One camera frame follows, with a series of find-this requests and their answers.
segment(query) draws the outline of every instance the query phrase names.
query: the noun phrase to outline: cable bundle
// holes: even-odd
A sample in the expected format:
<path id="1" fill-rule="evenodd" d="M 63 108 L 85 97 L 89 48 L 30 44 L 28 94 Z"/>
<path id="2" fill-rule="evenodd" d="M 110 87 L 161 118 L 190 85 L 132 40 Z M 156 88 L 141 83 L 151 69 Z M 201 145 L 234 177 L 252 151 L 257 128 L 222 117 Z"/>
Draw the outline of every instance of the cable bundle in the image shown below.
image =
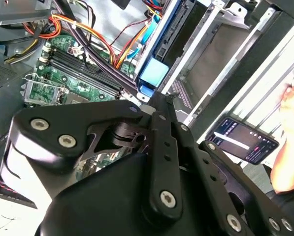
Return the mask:
<path id="1" fill-rule="evenodd" d="M 76 21 L 69 4 L 65 0 L 54 0 L 59 12 L 73 21 Z M 85 52 L 87 52 L 90 58 L 98 65 L 98 67 L 108 74 L 111 78 L 115 79 L 122 87 L 124 87 L 129 93 L 136 95 L 136 84 L 130 77 L 116 69 L 113 65 L 106 62 L 92 47 L 83 31 L 79 28 L 74 29 L 71 24 L 68 25 L 71 34 L 76 41 L 83 46 Z"/>

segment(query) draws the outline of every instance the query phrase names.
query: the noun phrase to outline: smartphone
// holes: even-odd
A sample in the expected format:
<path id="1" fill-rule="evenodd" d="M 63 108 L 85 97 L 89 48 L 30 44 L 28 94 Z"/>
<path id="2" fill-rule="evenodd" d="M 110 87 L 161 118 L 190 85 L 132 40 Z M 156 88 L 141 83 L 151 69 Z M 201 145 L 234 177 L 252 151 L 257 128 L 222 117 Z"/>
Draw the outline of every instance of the smartphone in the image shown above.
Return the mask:
<path id="1" fill-rule="evenodd" d="M 279 146 L 274 139 L 231 117 L 223 118 L 217 123 L 206 140 L 253 165 L 260 164 Z"/>

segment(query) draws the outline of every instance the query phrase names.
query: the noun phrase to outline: motherboard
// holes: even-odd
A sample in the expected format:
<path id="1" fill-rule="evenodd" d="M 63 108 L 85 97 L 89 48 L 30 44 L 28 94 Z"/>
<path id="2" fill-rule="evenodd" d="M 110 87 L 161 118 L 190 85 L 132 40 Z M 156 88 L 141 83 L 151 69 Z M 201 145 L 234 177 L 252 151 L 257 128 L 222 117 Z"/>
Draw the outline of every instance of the motherboard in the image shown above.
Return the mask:
<path id="1" fill-rule="evenodd" d="M 109 60 L 109 54 L 97 47 L 99 55 Z M 128 76 L 135 66 L 128 61 L 120 69 Z M 83 52 L 71 35 L 62 34 L 47 42 L 33 73 L 24 78 L 21 94 L 28 106 L 54 106 L 119 99 L 122 87 L 103 73 Z M 78 180 L 108 166 L 121 158 L 125 149 L 116 153 L 100 154 L 76 168 Z"/>

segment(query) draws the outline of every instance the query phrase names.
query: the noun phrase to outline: screw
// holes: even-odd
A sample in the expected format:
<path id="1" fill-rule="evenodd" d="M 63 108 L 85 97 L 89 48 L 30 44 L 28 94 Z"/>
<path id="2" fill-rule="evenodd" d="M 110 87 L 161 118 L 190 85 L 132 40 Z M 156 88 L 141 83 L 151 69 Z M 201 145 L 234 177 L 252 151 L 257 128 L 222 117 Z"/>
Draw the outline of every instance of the screw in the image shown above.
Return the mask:
<path id="1" fill-rule="evenodd" d="M 227 215 L 227 221 L 229 225 L 231 226 L 231 228 L 233 228 L 237 232 L 241 232 L 242 230 L 241 224 L 234 215 L 231 215 L 231 214 Z"/>
<path id="2" fill-rule="evenodd" d="M 269 218 L 269 222 L 275 230 L 280 231 L 280 226 L 273 218 Z"/>
<path id="3" fill-rule="evenodd" d="M 163 119 L 163 120 L 166 120 L 166 118 L 165 118 L 164 116 L 162 116 L 162 115 L 159 115 L 159 117 L 160 117 L 161 119 Z"/>
<path id="4" fill-rule="evenodd" d="M 213 144 L 208 144 L 208 146 L 210 147 L 210 149 L 216 150 L 216 147 Z"/>
<path id="5" fill-rule="evenodd" d="M 54 26 L 51 26 L 50 28 L 49 28 L 49 31 L 51 31 L 51 32 L 54 32 L 56 30 L 56 28 L 54 27 Z"/>
<path id="6" fill-rule="evenodd" d="M 168 208 L 174 208 L 176 205 L 176 200 L 173 194 L 168 191 L 162 191 L 160 194 L 161 202 Z"/>
<path id="7" fill-rule="evenodd" d="M 187 131 L 188 130 L 188 127 L 184 124 L 181 125 L 181 128 L 184 130 L 184 131 Z"/>
<path id="8" fill-rule="evenodd" d="M 135 107 L 129 107 L 129 109 L 130 109 L 132 112 L 138 112 L 137 108 L 135 108 Z"/>
<path id="9" fill-rule="evenodd" d="M 31 121 L 31 126 L 33 129 L 43 131 L 49 128 L 49 123 L 44 119 L 34 119 Z"/>
<path id="10" fill-rule="evenodd" d="M 286 219 L 282 218 L 281 222 L 283 223 L 283 225 L 286 227 L 287 230 L 293 231 L 292 226 L 289 224 L 289 222 Z"/>
<path id="11" fill-rule="evenodd" d="M 58 142 L 61 146 L 66 148 L 72 148 L 76 146 L 76 139 L 72 137 L 71 135 L 64 134 L 59 137 Z"/>

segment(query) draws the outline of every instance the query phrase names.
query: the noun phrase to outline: cable tie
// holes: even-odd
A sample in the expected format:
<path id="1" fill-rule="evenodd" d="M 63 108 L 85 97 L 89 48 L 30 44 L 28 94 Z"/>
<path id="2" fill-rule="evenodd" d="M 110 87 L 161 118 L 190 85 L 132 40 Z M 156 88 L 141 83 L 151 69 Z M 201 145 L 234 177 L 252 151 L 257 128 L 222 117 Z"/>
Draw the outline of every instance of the cable tie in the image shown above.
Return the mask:
<path id="1" fill-rule="evenodd" d="M 76 21 L 73 21 L 71 27 L 75 30 L 77 28 L 77 22 Z"/>
<path id="2" fill-rule="evenodd" d="M 36 27 L 36 30 L 33 35 L 33 39 L 38 39 L 39 35 L 42 33 L 42 29 L 40 27 Z"/>

